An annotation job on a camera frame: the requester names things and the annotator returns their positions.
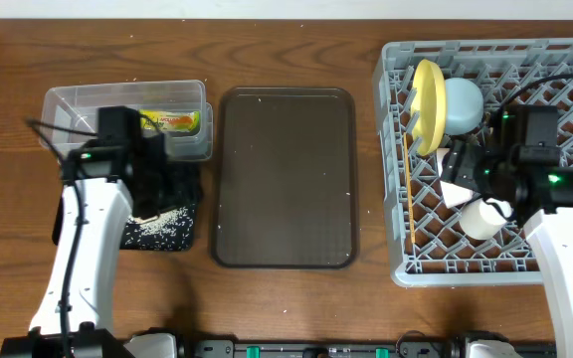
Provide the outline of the green snack wrapper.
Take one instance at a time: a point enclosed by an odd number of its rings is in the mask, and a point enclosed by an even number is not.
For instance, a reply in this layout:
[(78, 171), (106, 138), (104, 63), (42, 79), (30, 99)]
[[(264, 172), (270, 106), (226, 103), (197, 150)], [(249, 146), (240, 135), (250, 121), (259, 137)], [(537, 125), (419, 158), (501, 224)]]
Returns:
[(175, 131), (180, 133), (191, 133), (199, 129), (199, 111), (163, 111), (145, 110), (139, 112), (142, 116), (142, 127), (150, 130)]

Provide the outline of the white bowl with rice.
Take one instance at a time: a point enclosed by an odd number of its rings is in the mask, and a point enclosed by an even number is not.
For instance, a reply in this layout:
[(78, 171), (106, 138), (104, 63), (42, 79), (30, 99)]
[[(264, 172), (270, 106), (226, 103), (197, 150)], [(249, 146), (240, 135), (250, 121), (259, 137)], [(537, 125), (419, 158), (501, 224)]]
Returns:
[[(444, 172), (443, 159), (447, 153), (447, 148), (439, 148), (436, 150), (438, 176), (441, 176)], [(470, 189), (445, 182), (442, 179), (439, 179), (439, 183), (441, 186), (442, 198), (447, 208), (452, 208), (464, 204), (468, 202), (475, 194)]]

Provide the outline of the yellow plate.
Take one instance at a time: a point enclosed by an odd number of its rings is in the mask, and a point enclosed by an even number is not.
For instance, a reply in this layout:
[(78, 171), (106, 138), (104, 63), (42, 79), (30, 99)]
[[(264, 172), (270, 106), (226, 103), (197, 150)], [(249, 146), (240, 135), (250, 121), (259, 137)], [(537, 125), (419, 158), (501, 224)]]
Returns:
[(411, 133), (414, 142), (420, 140), (417, 154), (427, 156), (439, 147), (445, 134), (447, 96), (440, 67), (422, 60), (415, 70), (412, 89), (416, 94), (411, 103), (411, 114), (419, 113), (419, 116)]

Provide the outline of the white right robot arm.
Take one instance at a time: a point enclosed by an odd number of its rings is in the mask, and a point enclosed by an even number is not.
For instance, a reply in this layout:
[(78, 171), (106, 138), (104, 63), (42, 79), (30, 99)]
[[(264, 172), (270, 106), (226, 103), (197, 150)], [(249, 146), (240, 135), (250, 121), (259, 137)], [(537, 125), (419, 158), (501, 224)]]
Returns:
[(573, 357), (573, 167), (560, 163), (559, 111), (513, 104), (491, 118), (486, 146), (455, 142), (444, 182), (470, 189), (524, 232), (542, 276), (556, 354)]

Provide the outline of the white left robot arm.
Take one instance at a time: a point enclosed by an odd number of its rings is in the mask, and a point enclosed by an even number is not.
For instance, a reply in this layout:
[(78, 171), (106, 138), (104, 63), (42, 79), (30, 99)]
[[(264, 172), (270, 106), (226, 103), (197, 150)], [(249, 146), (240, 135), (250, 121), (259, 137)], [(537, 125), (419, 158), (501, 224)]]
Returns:
[(3, 357), (128, 357), (115, 338), (112, 290), (128, 218), (149, 219), (172, 207), (165, 135), (142, 128), (146, 115), (101, 107), (97, 128), (61, 169), (62, 222), (48, 287), (29, 331), (3, 341)]

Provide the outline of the pile of white rice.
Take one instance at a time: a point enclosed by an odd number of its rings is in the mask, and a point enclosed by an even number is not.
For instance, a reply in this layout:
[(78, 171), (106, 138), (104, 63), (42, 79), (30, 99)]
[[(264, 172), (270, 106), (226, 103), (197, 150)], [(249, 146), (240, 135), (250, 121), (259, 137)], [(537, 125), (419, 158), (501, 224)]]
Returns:
[(187, 251), (193, 246), (196, 206), (185, 206), (150, 219), (129, 217), (121, 239), (122, 250)]

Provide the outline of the light blue bowl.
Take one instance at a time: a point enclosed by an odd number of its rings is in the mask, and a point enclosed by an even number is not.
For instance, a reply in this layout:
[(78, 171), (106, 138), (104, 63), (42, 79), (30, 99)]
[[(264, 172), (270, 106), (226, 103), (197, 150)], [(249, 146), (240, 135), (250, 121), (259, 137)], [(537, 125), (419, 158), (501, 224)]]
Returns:
[(445, 134), (462, 135), (473, 131), (483, 117), (480, 88), (467, 79), (445, 80), (447, 114)]

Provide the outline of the small white cup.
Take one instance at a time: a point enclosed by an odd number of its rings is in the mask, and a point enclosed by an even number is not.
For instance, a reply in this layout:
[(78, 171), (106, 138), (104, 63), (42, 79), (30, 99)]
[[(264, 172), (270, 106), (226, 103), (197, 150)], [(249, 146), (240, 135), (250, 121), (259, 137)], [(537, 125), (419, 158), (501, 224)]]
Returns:
[(472, 239), (491, 239), (507, 223), (512, 214), (511, 206), (495, 199), (477, 199), (461, 211), (459, 224)]

